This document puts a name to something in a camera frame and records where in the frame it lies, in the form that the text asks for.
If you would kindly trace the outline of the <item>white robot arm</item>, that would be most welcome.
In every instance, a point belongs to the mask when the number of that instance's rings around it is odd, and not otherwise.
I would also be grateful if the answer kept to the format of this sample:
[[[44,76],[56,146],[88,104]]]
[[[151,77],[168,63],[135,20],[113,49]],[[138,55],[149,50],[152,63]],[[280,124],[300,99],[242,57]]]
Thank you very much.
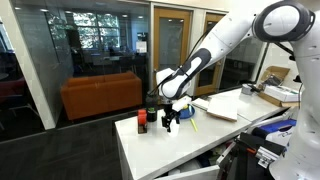
[[[159,95],[178,100],[195,75],[232,52],[246,39],[276,45],[296,63],[304,86],[297,124],[286,151],[267,168],[275,180],[320,179],[320,18],[296,0],[272,0],[226,14],[175,70],[157,73]]]

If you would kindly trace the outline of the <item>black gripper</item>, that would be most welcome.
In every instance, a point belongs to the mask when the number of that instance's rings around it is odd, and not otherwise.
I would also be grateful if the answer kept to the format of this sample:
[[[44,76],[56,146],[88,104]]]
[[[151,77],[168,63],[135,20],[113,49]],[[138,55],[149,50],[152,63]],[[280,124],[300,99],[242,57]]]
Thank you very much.
[[[179,123],[179,116],[180,113],[176,112],[172,109],[172,105],[171,104],[165,104],[164,105],[164,113],[165,115],[161,117],[162,119],[162,126],[164,128],[168,128],[168,132],[171,133],[172,132],[172,126],[173,120],[176,120]]]

